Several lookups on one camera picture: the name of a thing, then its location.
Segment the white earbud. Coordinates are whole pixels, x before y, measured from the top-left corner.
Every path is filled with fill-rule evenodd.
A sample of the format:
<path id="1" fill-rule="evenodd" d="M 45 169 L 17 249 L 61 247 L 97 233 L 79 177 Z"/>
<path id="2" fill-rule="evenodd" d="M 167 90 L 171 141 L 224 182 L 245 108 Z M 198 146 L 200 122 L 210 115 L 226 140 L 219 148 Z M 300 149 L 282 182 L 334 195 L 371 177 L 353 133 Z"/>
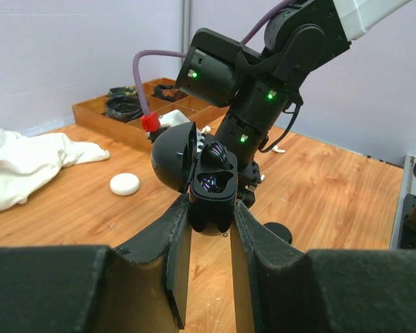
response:
<path id="1" fill-rule="evenodd" d="M 205 126 L 202 130 L 201 133 L 209 133 L 211 131 L 211 127 L 210 126 Z"/>
<path id="2" fill-rule="evenodd" d="M 284 149 L 280 149 L 278 146 L 273 146 L 272 151 L 275 153 L 285 153 Z"/>

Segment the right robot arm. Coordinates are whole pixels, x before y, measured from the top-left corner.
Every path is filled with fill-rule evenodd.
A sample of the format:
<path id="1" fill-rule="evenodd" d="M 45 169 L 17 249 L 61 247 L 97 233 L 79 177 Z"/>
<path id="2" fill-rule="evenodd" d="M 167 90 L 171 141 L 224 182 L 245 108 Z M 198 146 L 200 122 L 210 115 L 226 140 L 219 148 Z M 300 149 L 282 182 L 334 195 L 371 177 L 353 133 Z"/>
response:
<path id="1" fill-rule="evenodd" d="M 281 113 L 298 116 L 306 77 L 403 5 L 403 1 L 283 1 L 257 24 L 265 31 L 261 52 L 207 28 L 195 33 L 175 85 L 227 109 L 214 137 L 237 158 L 238 198 L 245 205 L 254 204 L 260 181 L 254 155 L 273 148 L 268 132 Z"/>

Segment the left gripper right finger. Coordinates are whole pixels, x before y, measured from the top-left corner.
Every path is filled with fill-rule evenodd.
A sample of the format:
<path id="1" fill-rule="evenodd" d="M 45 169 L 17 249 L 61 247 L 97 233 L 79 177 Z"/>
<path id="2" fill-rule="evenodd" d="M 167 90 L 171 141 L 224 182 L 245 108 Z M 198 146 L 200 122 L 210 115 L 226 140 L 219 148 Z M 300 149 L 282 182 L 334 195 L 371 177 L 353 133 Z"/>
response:
<path id="1" fill-rule="evenodd" d="M 242 202 L 230 239 L 238 332 L 416 332 L 416 250 L 302 252 Z"/>

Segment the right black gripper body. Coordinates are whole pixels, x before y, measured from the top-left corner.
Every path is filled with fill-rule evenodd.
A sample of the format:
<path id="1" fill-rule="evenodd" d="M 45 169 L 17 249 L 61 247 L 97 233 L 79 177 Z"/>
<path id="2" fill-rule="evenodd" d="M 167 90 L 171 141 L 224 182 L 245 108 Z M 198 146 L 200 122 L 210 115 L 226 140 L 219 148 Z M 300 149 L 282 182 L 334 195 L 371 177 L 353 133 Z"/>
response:
<path id="1" fill-rule="evenodd" d="M 291 33 L 280 29 L 270 34 L 282 39 L 267 43 L 261 53 L 208 28 L 193 36 L 175 82 L 176 87 L 217 108 L 228 111 L 214 139 L 235 154 L 239 169 L 238 198 L 247 207 L 255 202 L 254 190 L 261 182 L 257 151 L 272 149 L 268 132 L 278 116 L 295 106 L 288 128 L 303 104 L 299 93 L 304 74 L 297 66 L 303 28 Z"/>

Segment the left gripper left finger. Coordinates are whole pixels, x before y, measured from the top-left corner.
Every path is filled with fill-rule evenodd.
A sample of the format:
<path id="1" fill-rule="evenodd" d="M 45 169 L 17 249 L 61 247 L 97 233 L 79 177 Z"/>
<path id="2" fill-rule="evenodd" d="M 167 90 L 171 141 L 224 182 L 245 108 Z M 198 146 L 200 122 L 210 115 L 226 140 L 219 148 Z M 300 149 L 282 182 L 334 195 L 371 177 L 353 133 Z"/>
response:
<path id="1" fill-rule="evenodd" d="M 0 332 L 178 332 L 185 326 L 189 199 L 131 239 L 0 247 Z"/>

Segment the black earbud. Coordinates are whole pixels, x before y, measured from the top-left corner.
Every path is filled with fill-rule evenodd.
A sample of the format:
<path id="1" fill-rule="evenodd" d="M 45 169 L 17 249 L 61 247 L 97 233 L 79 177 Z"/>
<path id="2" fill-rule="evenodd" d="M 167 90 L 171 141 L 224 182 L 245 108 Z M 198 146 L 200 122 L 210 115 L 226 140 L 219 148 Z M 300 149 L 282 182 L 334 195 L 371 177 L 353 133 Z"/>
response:
<path id="1" fill-rule="evenodd" d="M 226 148 L 217 141 L 204 145 L 200 152 L 198 166 L 205 171 L 229 171 L 232 169 Z"/>

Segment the black charging case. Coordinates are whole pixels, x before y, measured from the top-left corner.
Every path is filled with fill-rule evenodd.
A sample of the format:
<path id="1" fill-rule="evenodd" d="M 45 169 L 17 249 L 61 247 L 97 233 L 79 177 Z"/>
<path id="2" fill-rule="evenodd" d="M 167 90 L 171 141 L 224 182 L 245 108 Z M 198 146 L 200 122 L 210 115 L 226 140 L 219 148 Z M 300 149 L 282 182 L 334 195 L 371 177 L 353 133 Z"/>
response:
<path id="1" fill-rule="evenodd" d="M 208 139 L 202 148 L 212 141 L 216 140 Z M 205 171 L 198 166 L 201 150 L 197 149 L 194 122 L 174 126 L 154 141 L 152 166 L 164 185 L 189 195 L 188 221 L 196 232 L 209 236 L 223 234 L 234 220 L 238 191 L 237 159 L 226 148 L 232 169 Z"/>
<path id="2" fill-rule="evenodd" d="M 277 235 L 280 239 L 283 239 L 286 243 L 292 244 L 293 235 L 285 225 L 276 222 L 268 222 L 265 223 L 264 226 L 275 235 Z"/>

